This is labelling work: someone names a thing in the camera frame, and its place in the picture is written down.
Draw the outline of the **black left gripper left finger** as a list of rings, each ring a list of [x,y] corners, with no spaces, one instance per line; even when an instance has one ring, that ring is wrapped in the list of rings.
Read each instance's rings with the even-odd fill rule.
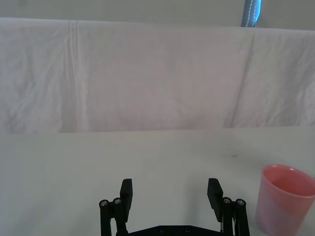
[[[133,197],[132,179],[124,179],[120,189],[120,196],[113,201],[101,200],[100,209],[100,235],[111,236],[111,219],[115,219],[117,236],[127,236],[126,222]]]

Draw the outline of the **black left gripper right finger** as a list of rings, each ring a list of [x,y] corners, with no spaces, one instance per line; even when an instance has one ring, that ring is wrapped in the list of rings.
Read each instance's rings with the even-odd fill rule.
[[[222,236],[250,236],[245,200],[225,197],[216,178],[209,178],[207,196]]]

